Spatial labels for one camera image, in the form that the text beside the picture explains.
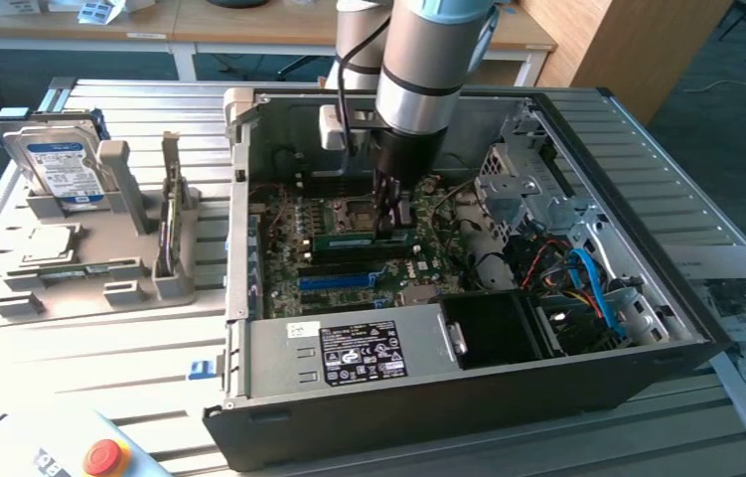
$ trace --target floor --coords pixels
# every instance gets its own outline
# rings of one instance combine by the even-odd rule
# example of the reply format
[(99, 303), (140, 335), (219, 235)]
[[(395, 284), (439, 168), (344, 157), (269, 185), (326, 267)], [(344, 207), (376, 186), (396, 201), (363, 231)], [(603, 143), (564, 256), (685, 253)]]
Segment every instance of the floor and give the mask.
[[(746, 86), (725, 84), (710, 92), (689, 93), (717, 80), (746, 81), (746, 25), (723, 42), (711, 39), (650, 124), (653, 136), (746, 233)], [(293, 57), (227, 57), (248, 80), (273, 80)], [(330, 59), (305, 66), (287, 80), (315, 80)], [(241, 80), (221, 73), (209, 55), (196, 59), (201, 80)], [(0, 51), (0, 89), (8, 105), (36, 105), (53, 76), (117, 80), (175, 80), (165, 54)], [(0, 171), (6, 155), (0, 150)]]

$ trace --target slotted metal table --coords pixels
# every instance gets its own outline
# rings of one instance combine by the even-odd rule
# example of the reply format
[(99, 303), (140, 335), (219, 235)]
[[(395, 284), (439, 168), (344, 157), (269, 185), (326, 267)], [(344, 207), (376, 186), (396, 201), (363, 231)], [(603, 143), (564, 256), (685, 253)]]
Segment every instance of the slotted metal table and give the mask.
[[(201, 190), (196, 275), (200, 296), (223, 294), (232, 179), (221, 114), (225, 82), (80, 80), (68, 108), (100, 107), (128, 141), (141, 188), (163, 177), (160, 136), (181, 133), (180, 158)], [(543, 89), (661, 243), (746, 243), (614, 99), (594, 89)], [(0, 217), (21, 194), (16, 168), (0, 182)], [(176, 476), (237, 475), (197, 419), (184, 381), (193, 359), (224, 344), (221, 311), (169, 319), (109, 316), (0, 328), (0, 399), (61, 394), (96, 409)], [(746, 476), (746, 428), (713, 370), (650, 386), (617, 409), (380, 450), (252, 475)]]

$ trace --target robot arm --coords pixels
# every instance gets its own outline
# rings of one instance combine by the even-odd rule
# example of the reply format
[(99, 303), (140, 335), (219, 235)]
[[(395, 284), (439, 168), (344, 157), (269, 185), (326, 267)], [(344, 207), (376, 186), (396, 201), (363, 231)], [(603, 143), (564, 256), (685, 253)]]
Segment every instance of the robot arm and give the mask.
[[(412, 191), (440, 152), (466, 74), (480, 61), (498, 14), (494, 0), (395, 0), (386, 42), (382, 33), (347, 59), (387, 21), (390, 3), (338, 2), (338, 59), (326, 83), (336, 86), (342, 61), (347, 89), (378, 87), (375, 116), (382, 127), (371, 129), (368, 153), (380, 237), (415, 226)], [(354, 116), (331, 117), (342, 123), (342, 117), (351, 122)], [(355, 129), (351, 124), (342, 128)], [(350, 140), (343, 137), (343, 144)]]

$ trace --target circuit board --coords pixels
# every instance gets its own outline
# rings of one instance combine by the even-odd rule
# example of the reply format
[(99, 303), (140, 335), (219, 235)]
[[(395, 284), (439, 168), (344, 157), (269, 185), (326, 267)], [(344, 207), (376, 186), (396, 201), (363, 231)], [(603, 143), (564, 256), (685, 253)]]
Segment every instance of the circuit board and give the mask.
[[(264, 214), (264, 318), (284, 318), (359, 309), (387, 308), (427, 302), (430, 295), (460, 292), (459, 272), (452, 267), (444, 254), (444, 245), (451, 254), (459, 254), (463, 244), (458, 237), (448, 240), (444, 231), (439, 243), (432, 229), (431, 214), (435, 204), (446, 195), (446, 190), (436, 187), (438, 181), (426, 180), (418, 186), (414, 207), (418, 227), (410, 230), (404, 240), (410, 256), (384, 260), (372, 260), (376, 271), (372, 286), (334, 287), (319, 290), (299, 288), (299, 270), (309, 266), (309, 253), (315, 237), (358, 237), (346, 228), (348, 222), (356, 228), (366, 227), (370, 220), (363, 204), (371, 205), (371, 197), (334, 199), (311, 199), (297, 191), (283, 188), (283, 194), (271, 194), (257, 212)], [(355, 205), (356, 214), (350, 215), (346, 223), (338, 218), (340, 207), (348, 209)], [(311, 211), (321, 219), (312, 225), (317, 228), (316, 236), (311, 230)]]

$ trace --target emergency stop button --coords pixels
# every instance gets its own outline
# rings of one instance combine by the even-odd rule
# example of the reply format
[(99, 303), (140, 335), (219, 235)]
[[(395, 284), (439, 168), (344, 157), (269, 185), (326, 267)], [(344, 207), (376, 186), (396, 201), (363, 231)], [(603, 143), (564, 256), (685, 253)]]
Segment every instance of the emergency stop button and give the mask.
[(123, 451), (119, 444), (109, 439), (93, 444), (84, 456), (84, 472), (93, 477), (111, 475), (121, 462)]

